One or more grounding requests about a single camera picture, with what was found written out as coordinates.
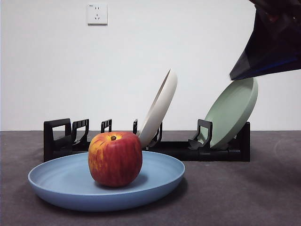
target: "electrical socket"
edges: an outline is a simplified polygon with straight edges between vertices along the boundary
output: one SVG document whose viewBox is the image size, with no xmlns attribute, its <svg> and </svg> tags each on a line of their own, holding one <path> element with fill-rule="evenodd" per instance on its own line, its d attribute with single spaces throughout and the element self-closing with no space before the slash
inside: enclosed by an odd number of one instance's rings
<svg viewBox="0 0 301 226">
<path fill-rule="evenodd" d="M 108 6 L 105 3 L 87 5 L 88 24 L 108 24 Z"/>
</svg>

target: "red apple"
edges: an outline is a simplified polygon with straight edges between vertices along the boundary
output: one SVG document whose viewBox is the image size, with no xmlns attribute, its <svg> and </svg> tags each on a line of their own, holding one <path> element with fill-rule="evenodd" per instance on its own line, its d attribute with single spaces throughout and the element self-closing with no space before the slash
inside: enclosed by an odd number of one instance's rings
<svg viewBox="0 0 301 226">
<path fill-rule="evenodd" d="M 88 164 L 91 176 L 101 185 L 121 187 L 131 183 L 142 167 L 142 149 L 132 132 L 107 132 L 90 143 Z"/>
</svg>

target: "table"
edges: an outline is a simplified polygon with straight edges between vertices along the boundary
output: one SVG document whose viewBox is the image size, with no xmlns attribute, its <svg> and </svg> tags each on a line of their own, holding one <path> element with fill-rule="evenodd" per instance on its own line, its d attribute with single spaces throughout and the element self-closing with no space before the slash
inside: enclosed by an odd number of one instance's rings
<svg viewBox="0 0 301 226">
<path fill-rule="evenodd" d="M 164 131 L 163 139 L 194 133 Z M 184 178 L 168 196 L 97 213 L 65 210 L 33 192 L 27 175 L 43 161 L 42 131 L 0 135 L 2 226 L 301 225 L 301 131 L 251 131 L 251 162 L 184 161 Z"/>
</svg>

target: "black dish rack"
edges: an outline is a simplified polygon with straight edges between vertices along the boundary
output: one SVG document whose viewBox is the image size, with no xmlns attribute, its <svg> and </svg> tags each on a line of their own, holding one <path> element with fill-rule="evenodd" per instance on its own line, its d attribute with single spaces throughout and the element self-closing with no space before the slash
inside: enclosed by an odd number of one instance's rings
<svg viewBox="0 0 301 226">
<path fill-rule="evenodd" d="M 162 123 L 145 151 L 163 153 L 181 161 L 250 161 L 250 123 L 246 122 L 238 134 L 230 140 L 224 149 L 211 149 L 213 124 L 210 121 L 198 120 L 197 132 L 192 139 L 187 141 L 162 141 Z M 54 139 L 53 128 L 65 126 L 65 134 Z M 138 120 L 133 123 L 133 133 L 137 133 Z M 76 139 L 77 129 L 85 127 L 81 139 Z M 101 123 L 101 133 L 106 128 L 112 131 L 112 119 Z M 201 127 L 207 128 L 208 135 L 204 143 L 198 141 Z M 62 156 L 87 152 L 90 142 L 87 140 L 89 133 L 89 119 L 75 121 L 59 119 L 44 122 L 44 162 Z"/>
</svg>

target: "plate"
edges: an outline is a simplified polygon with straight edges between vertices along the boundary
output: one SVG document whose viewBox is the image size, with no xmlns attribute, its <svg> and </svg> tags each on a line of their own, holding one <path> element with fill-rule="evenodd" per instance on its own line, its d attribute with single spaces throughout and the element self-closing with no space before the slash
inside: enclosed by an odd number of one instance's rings
<svg viewBox="0 0 301 226">
<path fill-rule="evenodd" d="M 54 159 L 33 168 L 28 180 L 43 200 L 80 211 L 124 210 L 156 201 L 174 190 L 185 171 L 171 156 L 143 151 L 138 177 L 122 188 L 97 184 L 91 177 L 87 153 Z"/>
<path fill-rule="evenodd" d="M 205 120 L 213 124 L 212 149 L 223 148 L 243 128 L 249 119 L 258 96 L 255 78 L 232 82 L 217 98 Z M 198 141 L 207 138 L 207 129 L 202 128 Z"/>
<path fill-rule="evenodd" d="M 137 134 L 142 148 L 145 148 L 153 139 L 160 127 L 161 122 L 169 108 L 177 87 L 178 78 L 176 73 L 170 69 L 164 78 L 162 85 L 150 106 L 142 129 Z"/>
</svg>

